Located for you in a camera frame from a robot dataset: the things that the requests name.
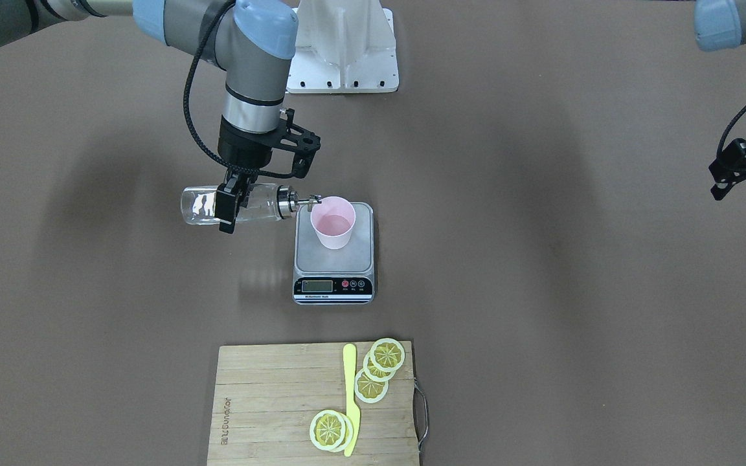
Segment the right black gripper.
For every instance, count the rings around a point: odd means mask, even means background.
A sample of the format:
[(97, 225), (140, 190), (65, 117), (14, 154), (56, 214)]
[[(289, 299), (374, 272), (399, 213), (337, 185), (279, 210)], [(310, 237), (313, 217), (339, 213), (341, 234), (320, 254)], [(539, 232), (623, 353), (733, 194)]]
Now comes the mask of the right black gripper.
[[(322, 147), (320, 136), (290, 118), (276, 118), (276, 128), (269, 133), (248, 133), (237, 129), (225, 117), (220, 120), (218, 154), (228, 167), (224, 182), (234, 177), (234, 184), (220, 184), (215, 191), (215, 218), (219, 231), (228, 235), (236, 229), (243, 192), (257, 176), (272, 178), (305, 178), (315, 153)], [(288, 173), (268, 172), (273, 150), (290, 151), (292, 167)]]

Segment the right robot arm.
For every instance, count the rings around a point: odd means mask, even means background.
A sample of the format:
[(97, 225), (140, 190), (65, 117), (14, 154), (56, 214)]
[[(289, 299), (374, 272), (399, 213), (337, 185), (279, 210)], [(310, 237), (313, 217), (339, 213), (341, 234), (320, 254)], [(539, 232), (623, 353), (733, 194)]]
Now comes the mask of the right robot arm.
[[(321, 141), (284, 109), (299, 19), (281, 1), (0, 1), (0, 47), (68, 21), (132, 17), (153, 39), (192, 56), (183, 114), (201, 151), (226, 168), (212, 192), (212, 220), (232, 234), (255, 210), (258, 178), (303, 178)], [(202, 142), (190, 116), (199, 62), (226, 73), (217, 150)]]

